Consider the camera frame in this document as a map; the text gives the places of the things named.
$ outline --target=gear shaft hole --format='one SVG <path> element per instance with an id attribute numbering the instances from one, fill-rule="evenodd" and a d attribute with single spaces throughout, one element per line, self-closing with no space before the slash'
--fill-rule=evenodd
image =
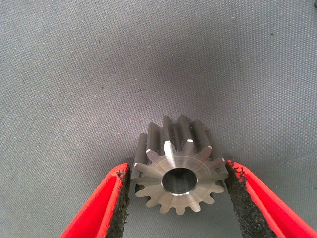
<path id="1" fill-rule="evenodd" d="M 186 168 L 176 168 L 168 171 L 162 181 L 164 189 L 175 196 L 185 195 L 196 187 L 195 173 Z"/>

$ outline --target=spur gear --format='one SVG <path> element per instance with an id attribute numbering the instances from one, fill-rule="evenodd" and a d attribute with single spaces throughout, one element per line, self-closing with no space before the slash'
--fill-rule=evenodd
<path id="1" fill-rule="evenodd" d="M 163 127 L 150 123 L 141 134 L 131 174 L 137 197 L 149 198 L 147 207 L 172 207 L 183 215 L 186 207 L 200 211 L 200 202 L 213 204 L 212 193 L 224 192 L 228 171 L 209 130 L 199 120 L 180 116 L 173 124 L 164 117 Z"/>

